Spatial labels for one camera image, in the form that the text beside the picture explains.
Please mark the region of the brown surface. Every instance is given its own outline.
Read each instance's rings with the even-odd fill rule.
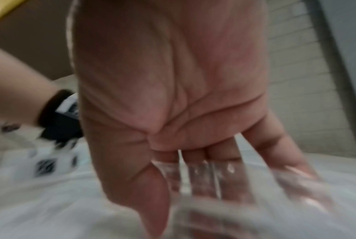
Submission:
[[[0,48],[50,79],[72,74],[65,22],[71,0],[28,0],[0,19]]]

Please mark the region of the hand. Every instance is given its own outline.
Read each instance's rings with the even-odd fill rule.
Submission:
[[[71,24],[81,118],[107,197],[162,233],[169,193],[151,160],[239,159],[313,171],[267,106],[261,0],[86,0]]]

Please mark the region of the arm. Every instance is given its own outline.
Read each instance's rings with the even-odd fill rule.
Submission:
[[[59,87],[0,50],[0,119],[37,125],[46,103]]]

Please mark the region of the plastic sheet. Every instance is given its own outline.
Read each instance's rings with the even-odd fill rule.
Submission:
[[[164,239],[356,239],[356,177],[326,183],[237,162],[156,163],[171,190]],[[0,189],[0,239],[146,238],[137,214],[111,205],[81,170]]]

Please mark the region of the brick wall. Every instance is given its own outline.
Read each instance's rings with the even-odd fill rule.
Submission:
[[[314,0],[267,0],[270,104],[305,152],[356,157],[356,102]]]

